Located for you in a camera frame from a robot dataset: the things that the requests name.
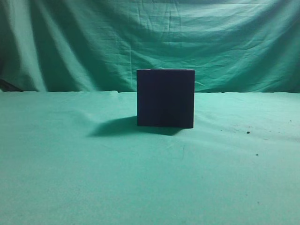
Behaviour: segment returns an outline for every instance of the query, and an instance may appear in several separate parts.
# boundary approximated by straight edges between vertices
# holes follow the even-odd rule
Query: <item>cube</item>
[[[194,127],[195,71],[137,71],[137,125]]]

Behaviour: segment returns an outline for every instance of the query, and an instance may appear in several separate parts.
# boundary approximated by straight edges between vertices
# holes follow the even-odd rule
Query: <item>black cube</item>
[[[194,127],[195,71],[137,71],[137,125]]]

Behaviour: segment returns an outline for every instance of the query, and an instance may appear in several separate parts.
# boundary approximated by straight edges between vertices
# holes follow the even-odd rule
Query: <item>table surface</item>
[[[300,94],[196,93],[195,128],[136,93],[0,93],[0,224],[298,225]]]

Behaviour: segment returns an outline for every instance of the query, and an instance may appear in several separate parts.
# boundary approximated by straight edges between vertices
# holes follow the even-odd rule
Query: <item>green tablecloth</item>
[[[0,0],[0,78],[124,92],[173,68],[197,92],[300,92],[299,16],[300,0]]]
[[[136,93],[0,93],[0,224],[297,225],[299,102],[197,93],[179,130]]]

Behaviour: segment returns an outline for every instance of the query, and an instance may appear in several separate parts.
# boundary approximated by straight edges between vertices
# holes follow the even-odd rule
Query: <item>cube top face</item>
[[[193,128],[195,71],[137,71],[137,125]]]

